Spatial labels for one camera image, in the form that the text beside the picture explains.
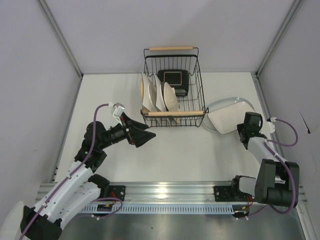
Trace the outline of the woven fan-shaped plate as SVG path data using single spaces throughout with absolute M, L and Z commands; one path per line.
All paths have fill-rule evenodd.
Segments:
M 167 82 L 163 84 L 163 100 L 169 112 L 177 112 L 180 109 L 175 89 Z

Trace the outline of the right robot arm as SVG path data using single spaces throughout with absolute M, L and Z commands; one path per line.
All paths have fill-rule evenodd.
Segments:
M 240 142 L 260 164 L 257 177 L 236 175 L 231 181 L 231 194 L 253 197 L 257 203 L 269 205 L 276 212 L 286 214 L 296 207 L 300 181 L 300 167 L 287 161 L 271 147 L 271 143 L 283 147 L 293 147 L 298 143 L 296 129 L 287 121 L 273 117 L 268 122 L 287 124 L 295 134 L 292 144 L 284 144 L 268 139 L 261 133 L 263 117 L 255 112 L 246 112 L 244 121 L 237 125 Z

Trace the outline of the white rectangular plate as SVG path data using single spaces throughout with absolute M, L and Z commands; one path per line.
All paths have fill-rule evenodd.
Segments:
M 240 101 L 221 108 L 211 110 L 205 118 L 203 125 L 210 131 L 221 135 L 237 130 L 237 125 L 243 124 L 247 112 L 256 111 L 247 102 Z

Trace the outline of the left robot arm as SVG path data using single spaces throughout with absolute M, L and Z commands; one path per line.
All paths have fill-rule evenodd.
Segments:
M 108 196 L 110 182 L 96 173 L 107 157 L 104 150 L 124 140 L 139 148 L 156 137 L 146 124 L 132 120 L 125 113 L 119 120 L 109 129 L 96 119 L 86 127 L 81 148 L 65 176 L 34 206 L 24 206 L 20 223 L 22 238 L 57 240 L 67 224 L 89 203 L 118 200 Z

